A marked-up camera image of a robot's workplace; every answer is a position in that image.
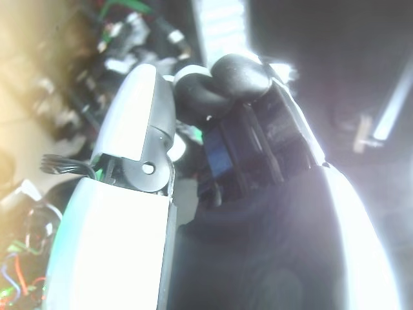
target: blue wire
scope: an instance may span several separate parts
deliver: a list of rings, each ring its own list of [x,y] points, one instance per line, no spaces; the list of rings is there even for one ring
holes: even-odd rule
[[[2,268],[1,268],[1,274],[2,274],[2,275],[4,276],[4,278],[5,278],[7,281],[9,281],[10,284],[12,284],[12,286],[15,288],[16,295],[15,295],[13,301],[12,301],[12,302],[14,303],[14,302],[17,301],[17,299],[20,298],[21,290],[20,290],[20,287],[18,286],[18,284],[15,283],[15,282],[13,281],[13,279],[11,279],[11,278],[9,277],[9,275],[6,273],[6,270],[7,270],[7,264],[6,264],[6,263],[7,263],[7,260],[8,260],[10,257],[13,257],[13,256],[17,256],[17,254],[16,254],[16,253],[12,253],[12,254],[9,254],[9,255],[5,258],[5,262],[4,262],[4,264],[3,264]]]

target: screw hole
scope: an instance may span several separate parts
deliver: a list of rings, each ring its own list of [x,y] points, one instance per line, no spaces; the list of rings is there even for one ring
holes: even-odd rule
[[[142,165],[142,171],[145,174],[153,174],[155,172],[155,165],[147,161]]]

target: cable bundle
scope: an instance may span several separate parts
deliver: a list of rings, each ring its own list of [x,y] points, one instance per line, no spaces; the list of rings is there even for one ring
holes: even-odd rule
[[[96,180],[96,173],[87,163],[59,155],[43,155],[40,169],[49,174],[74,173]]]

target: round hole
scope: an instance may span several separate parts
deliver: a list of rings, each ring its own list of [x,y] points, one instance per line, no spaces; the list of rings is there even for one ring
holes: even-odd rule
[[[153,174],[155,172],[155,165],[150,162],[146,162],[142,165],[142,171],[145,174]]]

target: tangled cable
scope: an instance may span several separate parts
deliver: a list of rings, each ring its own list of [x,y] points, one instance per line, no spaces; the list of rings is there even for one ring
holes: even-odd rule
[[[49,174],[74,173],[96,180],[96,173],[91,166],[79,160],[72,160],[60,155],[43,155],[40,169]]]

